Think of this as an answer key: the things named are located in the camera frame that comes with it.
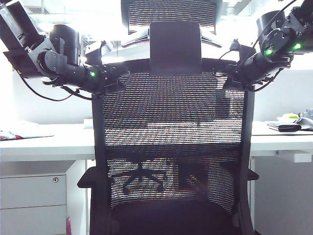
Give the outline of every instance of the chair seat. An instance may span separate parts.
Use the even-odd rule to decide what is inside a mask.
[[[117,205],[113,235],[232,235],[231,216],[216,203],[158,200]]]

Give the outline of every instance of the pink object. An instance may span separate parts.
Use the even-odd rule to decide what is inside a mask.
[[[67,218],[67,235],[72,235],[69,217]]]

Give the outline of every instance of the black wallet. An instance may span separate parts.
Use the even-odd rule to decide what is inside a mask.
[[[280,132],[295,132],[301,130],[301,125],[290,122],[269,122],[267,126],[270,129],[280,131]]]

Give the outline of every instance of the desk surface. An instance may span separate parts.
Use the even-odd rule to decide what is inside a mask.
[[[42,125],[55,136],[0,141],[0,160],[18,161],[64,161],[94,159],[93,130],[82,124]],[[313,152],[313,135],[252,136],[252,156],[272,156],[276,150],[306,150]]]

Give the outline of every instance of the green led light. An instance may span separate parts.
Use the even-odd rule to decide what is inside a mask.
[[[267,50],[264,52],[265,55],[272,55],[273,53],[274,53],[274,51],[273,51],[273,49],[271,49],[271,48],[267,49]]]
[[[96,75],[97,75],[95,72],[92,72],[92,71],[90,71],[89,74],[91,77],[96,77]]]
[[[297,43],[296,45],[293,46],[293,50],[299,50],[302,48],[302,44],[301,43]]]

